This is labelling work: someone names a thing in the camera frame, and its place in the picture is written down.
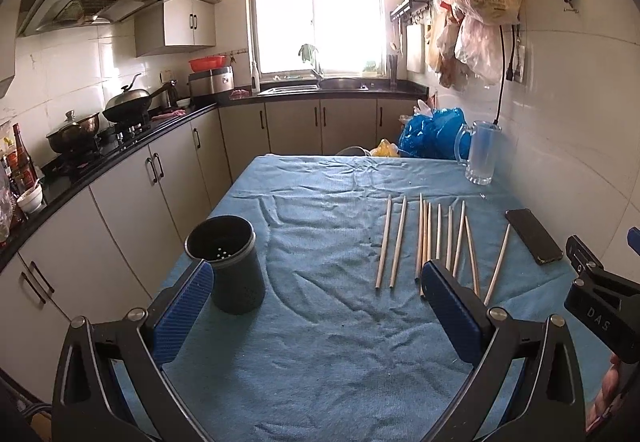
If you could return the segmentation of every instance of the dish soap bottle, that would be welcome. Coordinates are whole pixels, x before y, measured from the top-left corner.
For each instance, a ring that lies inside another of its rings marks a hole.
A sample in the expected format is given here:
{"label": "dish soap bottle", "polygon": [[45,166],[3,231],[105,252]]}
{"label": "dish soap bottle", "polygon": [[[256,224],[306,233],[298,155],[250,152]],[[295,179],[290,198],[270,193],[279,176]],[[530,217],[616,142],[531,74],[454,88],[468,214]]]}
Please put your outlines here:
{"label": "dish soap bottle", "polygon": [[255,61],[251,62],[251,93],[256,96],[260,93],[260,74]]}

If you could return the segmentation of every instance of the clear pitcher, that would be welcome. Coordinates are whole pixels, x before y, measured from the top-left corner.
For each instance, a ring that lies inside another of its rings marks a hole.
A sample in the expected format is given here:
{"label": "clear pitcher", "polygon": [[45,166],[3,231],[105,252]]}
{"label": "clear pitcher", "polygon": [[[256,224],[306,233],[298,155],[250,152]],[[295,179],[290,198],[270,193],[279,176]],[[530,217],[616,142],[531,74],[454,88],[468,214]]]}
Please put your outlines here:
{"label": "clear pitcher", "polygon": [[[468,160],[460,158],[460,139],[465,133],[471,134]],[[484,120],[476,120],[472,126],[468,124],[460,126],[453,151],[457,161],[466,166],[465,177],[474,184],[485,186],[491,183],[501,133],[500,126]]]}

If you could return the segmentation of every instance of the black cup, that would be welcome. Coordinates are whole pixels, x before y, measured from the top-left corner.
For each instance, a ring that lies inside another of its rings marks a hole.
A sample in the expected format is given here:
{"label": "black cup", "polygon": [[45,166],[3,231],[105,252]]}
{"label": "black cup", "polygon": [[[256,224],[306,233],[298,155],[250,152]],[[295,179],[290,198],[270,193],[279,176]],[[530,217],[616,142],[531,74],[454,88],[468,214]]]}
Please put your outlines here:
{"label": "black cup", "polygon": [[246,314],[264,299],[262,269],[255,251],[254,228],[240,216],[214,216],[187,236],[184,250],[209,262],[215,274],[211,298],[228,314]]}

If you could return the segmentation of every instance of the blue plastic bag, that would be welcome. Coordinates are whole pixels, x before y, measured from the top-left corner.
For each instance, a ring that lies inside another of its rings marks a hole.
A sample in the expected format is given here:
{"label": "blue plastic bag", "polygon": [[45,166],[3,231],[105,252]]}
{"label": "blue plastic bag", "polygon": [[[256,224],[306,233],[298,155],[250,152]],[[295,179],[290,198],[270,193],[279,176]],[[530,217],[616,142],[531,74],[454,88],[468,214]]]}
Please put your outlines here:
{"label": "blue plastic bag", "polygon": [[[453,145],[463,124],[466,122],[461,108],[434,110],[433,117],[414,115],[402,130],[398,149],[410,157],[455,160]],[[465,133],[460,140],[462,158],[468,158],[470,145],[471,137]]]}

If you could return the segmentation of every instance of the smartphone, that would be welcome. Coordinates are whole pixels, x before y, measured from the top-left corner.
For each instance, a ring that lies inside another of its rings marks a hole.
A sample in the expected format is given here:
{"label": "smartphone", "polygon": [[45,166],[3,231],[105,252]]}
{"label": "smartphone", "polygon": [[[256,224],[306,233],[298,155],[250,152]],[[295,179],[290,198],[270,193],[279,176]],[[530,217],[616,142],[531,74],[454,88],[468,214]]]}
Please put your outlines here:
{"label": "smartphone", "polygon": [[562,250],[530,209],[514,209],[504,213],[504,216],[538,265],[562,260]]}

